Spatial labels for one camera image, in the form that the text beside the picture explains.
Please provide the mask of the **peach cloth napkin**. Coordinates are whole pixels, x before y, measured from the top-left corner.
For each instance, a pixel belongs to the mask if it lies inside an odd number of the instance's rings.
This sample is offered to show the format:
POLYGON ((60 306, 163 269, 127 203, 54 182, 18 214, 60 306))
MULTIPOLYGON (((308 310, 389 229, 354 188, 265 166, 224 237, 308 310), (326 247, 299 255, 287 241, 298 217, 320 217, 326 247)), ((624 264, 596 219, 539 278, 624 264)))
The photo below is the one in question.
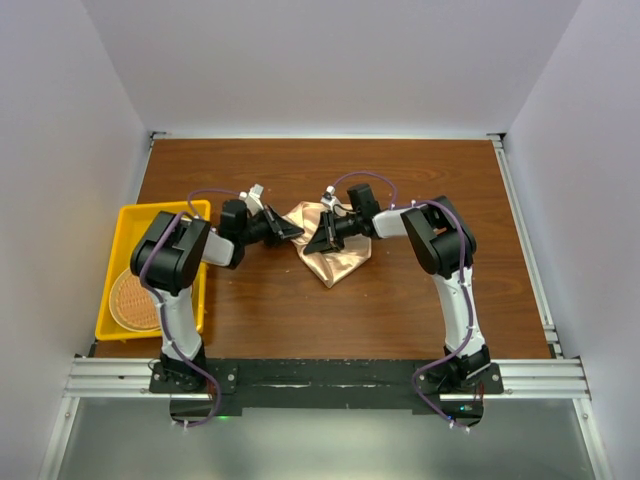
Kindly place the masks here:
POLYGON ((322 203, 302 201, 285 214, 284 218, 304 230, 301 236, 291 241, 299 259, 319 278, 325 287, 332 288, 369 260, 372 253, 372 241, 370 238, 357 235, 347 238, 345 248, 339 252, 306 255, 304 248, 315 233, 320 222, 320 215, 325 210, 322 203))

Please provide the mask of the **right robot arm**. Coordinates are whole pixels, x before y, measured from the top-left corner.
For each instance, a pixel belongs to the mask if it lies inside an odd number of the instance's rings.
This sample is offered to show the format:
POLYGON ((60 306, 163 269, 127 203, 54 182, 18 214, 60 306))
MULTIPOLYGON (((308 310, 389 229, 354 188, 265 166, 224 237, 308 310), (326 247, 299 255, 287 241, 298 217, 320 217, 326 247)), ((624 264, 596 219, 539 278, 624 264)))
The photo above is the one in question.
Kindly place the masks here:
POLYGON ((477 243, 471 229, 445 196, 383 210, 366 183, 350 187, 347 195, 350 207, 344 208, 335 188, 326 189, 321 199, 325 210, 303 253, 337 253, 346 248, 348 238, 358 235, 407 237, 421 268, 436 285, 445 322, 445 357, 430 369, 452 390, 469 392, 491 363, 473 298, 477 243))

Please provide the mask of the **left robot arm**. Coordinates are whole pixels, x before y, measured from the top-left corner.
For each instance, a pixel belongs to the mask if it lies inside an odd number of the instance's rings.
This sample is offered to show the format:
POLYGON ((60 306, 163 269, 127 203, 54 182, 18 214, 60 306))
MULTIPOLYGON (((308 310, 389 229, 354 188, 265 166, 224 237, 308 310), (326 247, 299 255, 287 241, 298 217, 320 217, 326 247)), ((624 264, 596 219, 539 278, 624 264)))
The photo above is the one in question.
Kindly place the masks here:
POLYGON ((234 269, 247 246, 262 242, 275 247, 303 233, 270 206, 250 206, 242 199, 223 204, 217 226, 184 212, 156 215, 131 255, 130 271, 147 290, 157 313, 162 380, 185 392, 214 384, 191 299, 200 264, 234 269))

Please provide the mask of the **yellow plastic tray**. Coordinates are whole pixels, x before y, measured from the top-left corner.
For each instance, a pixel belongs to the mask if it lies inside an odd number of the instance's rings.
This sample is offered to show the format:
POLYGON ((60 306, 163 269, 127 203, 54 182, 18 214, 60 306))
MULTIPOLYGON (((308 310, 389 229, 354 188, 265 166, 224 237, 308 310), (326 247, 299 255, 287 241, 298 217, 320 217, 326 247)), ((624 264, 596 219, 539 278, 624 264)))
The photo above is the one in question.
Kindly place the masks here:
MULTIPOLYGON (((208 200, 194 200, 192 203, 206 220, 210 219, 211 203, 208 200)), ((116 280, 124 271, 129 270, 133 250, 156 215, 160 211, 175 214, 182 210, 191 213, 186 201, 125 205, 120 209, 96 321, 95 337, 98 340, 126 342, 127 340, 161 337, 160 330, 135 332, 119 325, 111 314, 110 294, 116 280)), ((201 262, 192 287, 194 325, 198 333, 203 333, 204 330, 207 269, 206 264, 201 262)))

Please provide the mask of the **round woven coaster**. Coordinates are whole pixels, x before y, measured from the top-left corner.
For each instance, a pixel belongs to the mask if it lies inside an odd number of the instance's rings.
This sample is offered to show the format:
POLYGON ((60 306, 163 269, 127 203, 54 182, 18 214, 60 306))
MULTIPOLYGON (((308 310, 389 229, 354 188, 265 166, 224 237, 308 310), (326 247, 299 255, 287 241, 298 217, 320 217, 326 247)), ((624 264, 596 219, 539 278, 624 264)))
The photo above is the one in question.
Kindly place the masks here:
POLYGON ((109 311, 115 322, 132 332, 152 332, 160 329, 156 308, 139 278, 130 270, 116 279, 109 294, 109 311))

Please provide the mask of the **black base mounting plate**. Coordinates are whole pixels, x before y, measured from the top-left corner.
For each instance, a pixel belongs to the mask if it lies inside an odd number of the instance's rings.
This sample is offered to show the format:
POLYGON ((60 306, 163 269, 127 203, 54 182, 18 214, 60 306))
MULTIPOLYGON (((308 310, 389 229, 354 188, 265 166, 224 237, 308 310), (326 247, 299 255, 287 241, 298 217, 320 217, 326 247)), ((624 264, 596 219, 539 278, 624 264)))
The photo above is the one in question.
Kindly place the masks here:
POLYGON ((248 409, 409 410, 431 414, 424 394, 444 412, 479 419, 486 395, 502 394, 498 364, 460 381, 447 365, 412 376, 424 360, 209 359, 219 382, 221 416, 248 409))

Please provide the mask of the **aluminium table frame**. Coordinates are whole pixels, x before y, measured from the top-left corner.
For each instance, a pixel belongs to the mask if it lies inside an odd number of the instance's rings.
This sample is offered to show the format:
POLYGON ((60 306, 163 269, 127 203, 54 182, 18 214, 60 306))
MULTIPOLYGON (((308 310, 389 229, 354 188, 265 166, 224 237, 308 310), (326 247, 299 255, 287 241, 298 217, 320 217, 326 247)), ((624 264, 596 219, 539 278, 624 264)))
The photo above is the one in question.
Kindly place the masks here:
MULTIPOLYGON (((402 200, 449 195, 479 237, 474 280, 493 356, 534 391, 488 399, 470 433, 432 415, 391 410, 252 409, 185 430, 168 400, 117 391, 143 371, 152 341, 104 342, 81 366, 101 390, 63 401, 45 479, 596 479, 596 430, 585 390, 566 389, 547 342, 522 234, 490 138, 158 139, 139 197, 167 200, 199 188, 260 183, 289 208, 328 184, 371 180, 402 200)), ((205 339, 214 354, 378 359, 441 352, 434 287, 406 240, 380 242, 372 259, 333 289, 291 250, 259 248, 236 271, 211 270, 205 339)))

